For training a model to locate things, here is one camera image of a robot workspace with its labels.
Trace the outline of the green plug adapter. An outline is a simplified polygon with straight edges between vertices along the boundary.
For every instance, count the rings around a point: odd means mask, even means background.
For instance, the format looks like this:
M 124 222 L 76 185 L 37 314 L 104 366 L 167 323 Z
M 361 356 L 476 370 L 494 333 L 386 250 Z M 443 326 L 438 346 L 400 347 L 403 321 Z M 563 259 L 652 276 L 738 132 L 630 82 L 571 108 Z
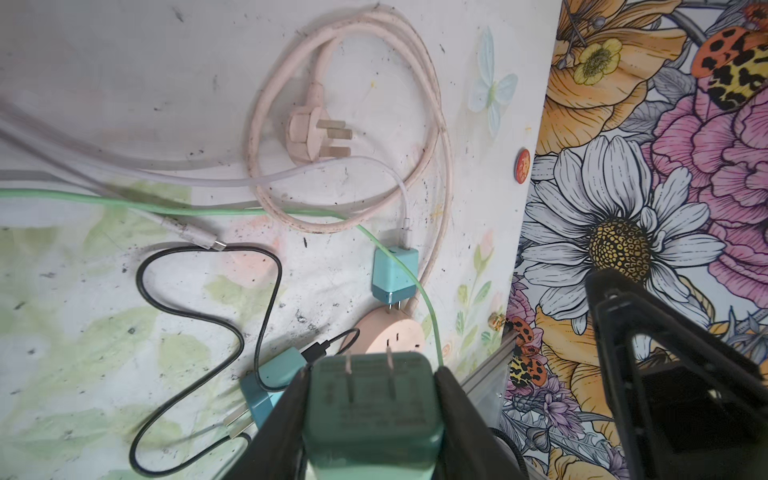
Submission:
M 429 479 L 444 423 L 416 352 L 325 358 L 311 370 L 303 442 L 318 479 Z

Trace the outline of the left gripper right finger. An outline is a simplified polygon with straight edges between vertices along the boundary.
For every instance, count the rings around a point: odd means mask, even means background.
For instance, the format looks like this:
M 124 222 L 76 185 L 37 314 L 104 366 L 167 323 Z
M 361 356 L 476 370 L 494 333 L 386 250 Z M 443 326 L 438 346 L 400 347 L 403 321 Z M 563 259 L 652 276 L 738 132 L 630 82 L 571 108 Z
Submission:
M 444 423 L 434 479 L 527 479 L 528 474 L 486 425 L 447 367 L 434 374 Z

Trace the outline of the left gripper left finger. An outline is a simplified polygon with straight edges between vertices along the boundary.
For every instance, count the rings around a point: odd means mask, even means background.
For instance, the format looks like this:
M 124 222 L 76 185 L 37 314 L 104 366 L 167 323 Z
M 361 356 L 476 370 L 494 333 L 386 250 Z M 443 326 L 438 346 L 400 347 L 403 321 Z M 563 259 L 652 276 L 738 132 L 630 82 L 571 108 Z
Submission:
M 311 369 L 300 370 L 277 406 L 235 464 L 226 480 L 305 479 L 307 458 L 302 439 Z

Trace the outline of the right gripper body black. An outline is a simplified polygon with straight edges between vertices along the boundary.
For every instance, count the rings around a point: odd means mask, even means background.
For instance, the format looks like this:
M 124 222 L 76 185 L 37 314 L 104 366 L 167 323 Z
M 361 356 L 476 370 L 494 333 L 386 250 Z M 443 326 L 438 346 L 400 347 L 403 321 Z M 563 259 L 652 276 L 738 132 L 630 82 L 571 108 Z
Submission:
M 615 270 L 585 288 L 630 477 L 766 478 L 758 366 Z

